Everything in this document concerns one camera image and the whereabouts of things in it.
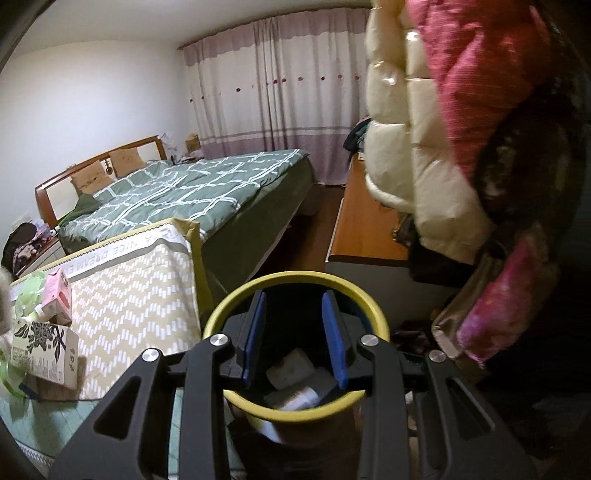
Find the green white plastic bottle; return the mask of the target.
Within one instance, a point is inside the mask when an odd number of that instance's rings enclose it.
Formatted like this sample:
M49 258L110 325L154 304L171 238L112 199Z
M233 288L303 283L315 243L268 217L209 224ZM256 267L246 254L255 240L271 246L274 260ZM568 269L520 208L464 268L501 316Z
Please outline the green white plastic bottle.
M47 315L37 305L29 314L14 320L1 335L1 385L15 398L40 399L38 382L29 376L33 376L33 354L47 351L51 337L47 321Z

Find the brown left pillow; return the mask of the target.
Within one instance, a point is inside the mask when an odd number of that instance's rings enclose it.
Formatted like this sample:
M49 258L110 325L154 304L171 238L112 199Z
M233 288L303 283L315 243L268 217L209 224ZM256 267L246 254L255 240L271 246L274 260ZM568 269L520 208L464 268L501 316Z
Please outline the brown left pillow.
M101 161L95 161L73 173L70 181L78 196L93 195L114 182L103 168Z

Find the yellow rimmed trash bin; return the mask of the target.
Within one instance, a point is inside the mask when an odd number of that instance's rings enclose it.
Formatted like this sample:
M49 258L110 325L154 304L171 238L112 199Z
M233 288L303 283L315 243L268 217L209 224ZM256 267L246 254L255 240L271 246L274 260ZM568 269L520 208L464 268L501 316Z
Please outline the yellow rimmed trash bin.
M266 315L259 343L253 350L250 383L242 381L239 334L256 290L266 294ZM322 324L322 295L332 290L349 333L349 383L337 388L320 405L301 411L271 409L270 393L304 380L317 369L332 375ZM341 277L311 271L270 274L238 287L226 296L207 320L204 334L228 335L235 357L222 366L228 375L225 401L235 418L229 424L235 443L263 441L304 450L359 444L362 436L363 380L370 364L356 353L363 335L390 337L386 317L367 292Z

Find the white bedside drawer cabinet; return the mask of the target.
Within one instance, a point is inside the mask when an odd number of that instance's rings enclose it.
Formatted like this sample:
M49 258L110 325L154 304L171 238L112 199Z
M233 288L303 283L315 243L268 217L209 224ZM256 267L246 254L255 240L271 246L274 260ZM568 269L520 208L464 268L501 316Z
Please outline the white bedside drawer cabinet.
M57 237L51 238L42 245L26 245L16 251L14 276L23 277L64 256L64 250Z

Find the wooden bed headboard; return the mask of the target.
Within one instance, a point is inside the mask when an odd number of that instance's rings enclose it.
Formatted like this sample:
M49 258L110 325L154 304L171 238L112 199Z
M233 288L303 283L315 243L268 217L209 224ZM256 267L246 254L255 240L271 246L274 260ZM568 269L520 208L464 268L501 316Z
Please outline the wooden bed headboard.
M75 207L80 191L73 178L77 178L80 182L81 179L87 179L89 177L88 171L86 171L85 175L81 175L81 171L91 168L90 172L95 173L97 168L101 167L104 175L115 181L117 177L112 166L110 154L116 150L129 149L136 149L138 156L143 162L166 159L163 143L158 136L154 135L120 147L115 147L88 160L71 165L64 171L48 180L42 181L35 187L35 199L41 219L50 227L54 228L58 224L58 221Z

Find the cream puffer jacket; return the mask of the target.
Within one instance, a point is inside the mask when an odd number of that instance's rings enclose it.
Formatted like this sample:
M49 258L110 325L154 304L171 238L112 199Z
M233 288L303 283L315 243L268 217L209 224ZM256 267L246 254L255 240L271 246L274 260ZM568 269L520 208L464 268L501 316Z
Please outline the cream puffer jacket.
M492 224L456 164L436 82L405 2L374 2L366 49L369 192L411 215L423 247L471 265Z

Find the orange wooden desk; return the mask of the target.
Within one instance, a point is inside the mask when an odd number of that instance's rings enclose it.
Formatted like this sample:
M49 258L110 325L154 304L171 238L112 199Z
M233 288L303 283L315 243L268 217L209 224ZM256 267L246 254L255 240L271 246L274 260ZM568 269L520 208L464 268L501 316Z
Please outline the orange wooden desk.
M392 234L399 220L396 210L372 197L366 185L365 162L353 156L327 261L404 267L408 248L394 241Z

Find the white pill bottle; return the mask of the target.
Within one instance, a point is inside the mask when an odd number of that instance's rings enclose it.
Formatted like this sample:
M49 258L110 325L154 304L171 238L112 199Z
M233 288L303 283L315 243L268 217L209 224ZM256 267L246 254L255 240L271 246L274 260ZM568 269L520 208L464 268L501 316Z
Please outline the white pill bottle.
M274 410L287 412L308 410L320 405L338 387L339 384L335 378L321 368L294 385L266 395L264 402Z

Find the green plastic bag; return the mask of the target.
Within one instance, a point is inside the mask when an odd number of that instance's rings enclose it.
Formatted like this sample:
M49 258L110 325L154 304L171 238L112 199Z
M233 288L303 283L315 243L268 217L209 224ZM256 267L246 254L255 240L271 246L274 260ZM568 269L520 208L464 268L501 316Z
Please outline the green plastic bag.
M24 279L14 305L17 318L30 315L41 303L46 280L47 274L43 271L33 272Z

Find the green checked quilt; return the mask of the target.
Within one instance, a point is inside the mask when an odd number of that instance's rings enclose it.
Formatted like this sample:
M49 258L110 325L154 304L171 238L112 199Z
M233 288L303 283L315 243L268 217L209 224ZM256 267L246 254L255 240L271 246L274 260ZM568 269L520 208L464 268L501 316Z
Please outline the green checked quilt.
M294 180L308 189L314 174L301 149L249 153L174 165L157 160L94 194L80 196L60 220L67 253L169 218L195 222L208 240L260 194Z

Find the white printed carton box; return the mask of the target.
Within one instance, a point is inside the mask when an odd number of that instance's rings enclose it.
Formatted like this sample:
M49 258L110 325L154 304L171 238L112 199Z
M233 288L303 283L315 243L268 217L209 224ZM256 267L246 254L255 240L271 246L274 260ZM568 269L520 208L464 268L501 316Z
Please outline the white printed carton box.
M21 318L13 332L10 363L35 377L75 390L78 341L69 327Z

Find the pink puffer jacket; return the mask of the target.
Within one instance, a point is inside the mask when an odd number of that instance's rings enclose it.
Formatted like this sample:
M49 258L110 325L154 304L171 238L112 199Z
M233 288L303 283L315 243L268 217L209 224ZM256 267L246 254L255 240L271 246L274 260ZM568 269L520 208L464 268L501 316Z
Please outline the pink puffer jacket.
M434 336L484 363L528 328L556 278L586 170L583 80L530 1L412 1L456 164L492 224Z

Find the pile of clothes on desk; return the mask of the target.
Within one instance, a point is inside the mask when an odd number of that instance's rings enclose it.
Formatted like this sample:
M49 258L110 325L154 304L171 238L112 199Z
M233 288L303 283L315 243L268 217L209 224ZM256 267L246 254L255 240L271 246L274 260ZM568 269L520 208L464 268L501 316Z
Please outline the pile of clothes on desk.
M353 126L353 129L349 131L349 135L346 136L342 148L349 153L349 160L352 160L353 156L363 152L365 149L367 131L371 121L372 118L370 117L363 118L363 120L360 120L355 126Z

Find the dark clothes on cabinet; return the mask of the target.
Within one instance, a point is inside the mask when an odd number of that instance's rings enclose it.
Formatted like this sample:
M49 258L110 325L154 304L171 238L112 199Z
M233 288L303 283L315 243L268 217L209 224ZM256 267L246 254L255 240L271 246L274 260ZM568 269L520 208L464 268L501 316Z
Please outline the dark clothes on cabinet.
M40 226L21 223L8 237L2 253L1 265L13 276L40 251L50 238L50 229L42 223Z

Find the pink milk carton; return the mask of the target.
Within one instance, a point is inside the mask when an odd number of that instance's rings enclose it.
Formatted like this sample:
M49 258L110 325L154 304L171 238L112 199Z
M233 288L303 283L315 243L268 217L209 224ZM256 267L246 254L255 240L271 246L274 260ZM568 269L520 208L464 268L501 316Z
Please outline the pink milk carton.
M62 268L46 275L41 309L49 321L62 326L71 325L72 291Z

